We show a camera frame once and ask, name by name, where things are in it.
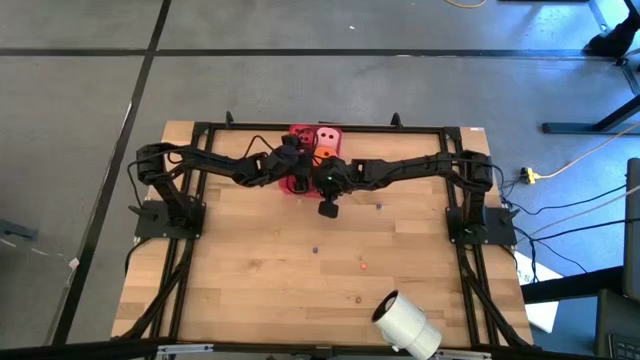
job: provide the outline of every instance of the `wooden tabletop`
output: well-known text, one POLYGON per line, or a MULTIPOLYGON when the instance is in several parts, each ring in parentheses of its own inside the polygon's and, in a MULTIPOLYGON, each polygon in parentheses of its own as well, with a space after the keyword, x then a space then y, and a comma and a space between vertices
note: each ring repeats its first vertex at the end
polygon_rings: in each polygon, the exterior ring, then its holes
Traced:
MULTIPOLYGON (((193 124, 168 122, 162 141, 188 144, 193 124)), ((482 128, 461 132, 465 149, 489 153, 482 128)), ((213 151, 240 157, 256 134, 276 145, 283 135, 216 131, 213 151)), ((254 145, 253 151, 262 150, 267 149, 254 145)), ((341 157, 347 162, 394 161, 438 151, 436 135, 345 133, 341 157)), ((149 196, 158 198, 153 190, 149 196)), ((215 175, 207 177, 204 201, 206 224, 195 245, 180 340, 385 345, 370 318, 378 303, 398 289, 425 310, 443 335, 442 346, 469 346, 442 178, 344 195, 337 201, 337 219, 318 215, 318 199, 284 194, 277 184, 248 189, 215 175)), ((499 205, 496 186, 487 205, 499 205)), ((167 244, 153 239, 132 256, 113 335, 128 330, 155 296, 167 244)), ((494 302, 518 334, 532 342, 512 258, 495 246, 483 250, 494 302)), ((165 335, 173 298, 168 304, 165 335)), ((487 342, 482 306, 477 299, 475 304, 481 340, 487 342)))

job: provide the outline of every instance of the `orange object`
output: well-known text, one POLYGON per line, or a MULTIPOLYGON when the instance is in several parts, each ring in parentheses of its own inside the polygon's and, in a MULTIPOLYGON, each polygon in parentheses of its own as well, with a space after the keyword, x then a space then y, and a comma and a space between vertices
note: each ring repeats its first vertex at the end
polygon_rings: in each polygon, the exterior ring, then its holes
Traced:
POLYGON ((316 151, 313 152, 313 166, 318 166, 322 162, 322 159, 326 159, 332 156, 338 156, 338 153, 332 148, 319 146, 316 151))

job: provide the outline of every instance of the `gray floor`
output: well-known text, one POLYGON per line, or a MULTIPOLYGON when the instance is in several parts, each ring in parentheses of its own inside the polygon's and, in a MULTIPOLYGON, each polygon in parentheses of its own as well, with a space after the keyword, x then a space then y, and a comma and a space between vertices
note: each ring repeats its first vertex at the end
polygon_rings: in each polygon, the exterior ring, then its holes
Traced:
MULTIPOLYGON (((615 24, 622 0, 599 4, 615 24)), ((159 8, 151 0, 3 1, 0 47, 146 47, 159 8)), ((598 31, 586 4, 488 0, 462 10, 416 0, 185 0, 172 5, 160 47, 579 49, 598 31)), ((75 256, 140 63, 135 57, 0 58, 0 218, 41 232, 36 244, 0 244, 0 348, 44 341, 68 275, 55 254, 75 256)), ((543 135, 542 122, 595 121, 631 96, 619 68, 594 60, 156 58, 125 163, 139 146, 157 141, 170 119, 222 121, 230 110, 240 122, 386 124, 397 111, 406 124, 485 127, 494 161, 511 178, 522 166, 551 172, 605 139, 543 135)), ((616 140, 553 180, 516 188, 511 200, 535 209, 617 187, 638 149, 637 138, 616 140)), ((72 341, 109 336, 135 226, 126 208, 132 203, 121 171, 72 341)), ((533 231, 565 214, 519 215, 516 223, 533 231)), ((617 203, 555 230, 622 217, 617 203)), ((622 263, 621 227, 549 243, 589 270, 622 263)), ((544 248, 538 256, 559 273, 580 272, 544 248)), ((587 351, 588 334, 577 329, 592 328, 595 313, 588 318, 575 309, 561 305, 554 334, 536 332, 536 341, 551 350, 587 351)))

